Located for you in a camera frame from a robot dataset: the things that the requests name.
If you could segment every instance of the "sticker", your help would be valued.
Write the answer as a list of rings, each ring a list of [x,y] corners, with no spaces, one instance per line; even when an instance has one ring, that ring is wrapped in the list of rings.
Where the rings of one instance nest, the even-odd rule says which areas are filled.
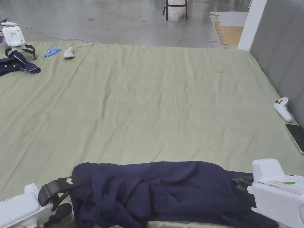
[[[276,185],[281,185],[281,186],[296,184],[296,182],[292,182],[292,181],[286,181],[286,182],[281,182],[281,181],[268,181],[268,182],[269,182],[269,183],[276,184]]]
[[[292,181],[286,181],[286,182],[283,182],[283,184],[286,184],[286,185],[293,185],[293,184],[296,184],[295,182],[292,182]]]
[[[67,183],[70,184],[70,185],[73,185],[72,179],[68,177],[67,178]]]

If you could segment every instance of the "blue plastic toy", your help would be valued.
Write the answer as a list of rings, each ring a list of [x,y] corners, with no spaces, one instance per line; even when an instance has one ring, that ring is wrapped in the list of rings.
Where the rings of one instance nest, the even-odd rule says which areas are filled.
[[[61,48],[53,47],[52,49],[48,50],[46,53],[42,55],[43,58],[49,57],[51,55],[56,54],[57,52],[61,51]]]

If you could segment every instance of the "navy blue garment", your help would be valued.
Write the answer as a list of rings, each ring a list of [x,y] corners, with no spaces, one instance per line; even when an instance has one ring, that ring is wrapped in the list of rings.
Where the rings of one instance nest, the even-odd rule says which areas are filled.
[[[249,173],[225,171],[202,162],[154,162],[116,165],[83,163],[72,176],[78,228],[146,228],[147,221],[216,223],[237,228],[277,228],[276,222],[245,211],[230,187]]]
[[[16,50],[10,53],[8,58],[0,59],[0,76],[19,70],[26,70],[30,73],[41,71],[35,64],[27,62],[25,57]]]

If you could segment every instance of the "white mouse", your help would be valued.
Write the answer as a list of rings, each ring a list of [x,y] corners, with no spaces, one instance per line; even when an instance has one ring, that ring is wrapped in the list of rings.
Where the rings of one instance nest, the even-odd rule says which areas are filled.
[[[73,47],[70,47],[67,50],[65,50],[63,57],[65,59],[73,58],[73,57],[75,57],[74,52],[75,52],[75,49]]]
[[[275,101],[273,107],[286,122],[291,122],[292,116],[290,115],[289,111],[286,108],[288,101],[289,99],[287,97],[282,97],[277,101]]]

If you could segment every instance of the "white plastic bag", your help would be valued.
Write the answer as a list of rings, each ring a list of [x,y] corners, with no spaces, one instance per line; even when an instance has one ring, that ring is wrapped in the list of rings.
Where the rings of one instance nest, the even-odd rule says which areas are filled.
[[[185,0],[169,0],[169,5],[184,5]],[[170,7],[168,8],[168,19],[178,21],[186,14],[186,7]]]

